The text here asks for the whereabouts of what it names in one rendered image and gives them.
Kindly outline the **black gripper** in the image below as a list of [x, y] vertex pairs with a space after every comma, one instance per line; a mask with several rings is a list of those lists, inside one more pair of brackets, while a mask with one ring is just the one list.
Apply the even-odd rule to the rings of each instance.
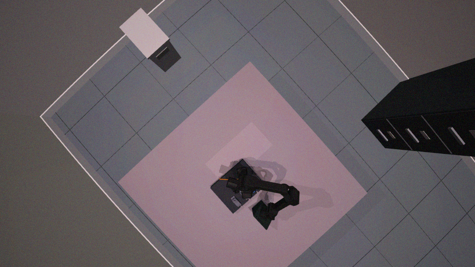
[[[237, 175], [240, 179], [240, 176], [247, 175], [247, 168], [246, 167], [237, 168], [236, 172], [237, 172]], [[251, 197], [252, 197], [252, 194], [250, 194], [250, 193], [242, 193], [242, 199], [249, 199]]]

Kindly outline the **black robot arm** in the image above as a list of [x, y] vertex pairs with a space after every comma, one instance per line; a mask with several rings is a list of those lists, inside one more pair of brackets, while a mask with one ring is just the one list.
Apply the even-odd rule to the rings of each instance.
[[227, 181], [228, 188], [236, 194], [240, 191], [242, 193], [250, 193], [257, 189], [280, 193], [284, 198], [276, 202], [275, 204], [270, 202], [268, 203], [268, 208], [262, 208], [259, 216], [264, 220], [274, 220], [278, 212], [287, 207], [288, 205], [298, 205], [299, 204], [299, 190], [294, 186], [288, 186], [287, 184], [276, 184], [271, 181], [263, 181], [252, 175], [240, 176], [240, 179], [234, 179], [229, 177]]

